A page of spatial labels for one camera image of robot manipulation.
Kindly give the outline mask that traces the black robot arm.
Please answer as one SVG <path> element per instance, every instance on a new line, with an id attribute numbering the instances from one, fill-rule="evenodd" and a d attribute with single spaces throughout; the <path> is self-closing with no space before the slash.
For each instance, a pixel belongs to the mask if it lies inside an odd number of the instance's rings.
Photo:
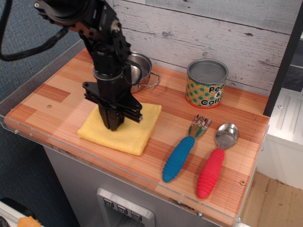
<path id="1" fill-rule="evenodd" d="M 97 81 L 82 86 L 85 98 L 98 105 L 104 125 L 116 131 L 125 118 L 140 122 L 142 105 L 131 93 L 131 45 L 112 7 L 105 0 L 37 0 L 34 6 L 43 19 L 83 40 Z"/>

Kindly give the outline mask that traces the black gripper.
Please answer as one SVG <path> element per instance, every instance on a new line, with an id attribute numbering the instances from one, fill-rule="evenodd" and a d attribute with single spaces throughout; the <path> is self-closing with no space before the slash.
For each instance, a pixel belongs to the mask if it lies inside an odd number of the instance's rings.
<path id="1" fill-rule="evenodd" d="M 85 98 L 98 105 L 104 126 L 116 131 L 128 118 L 135 122 L 143 119 L 142 105 L 133 97 L 131 76 L 119 76 L 113 80 L 97 79 L 84 82 Z"/>

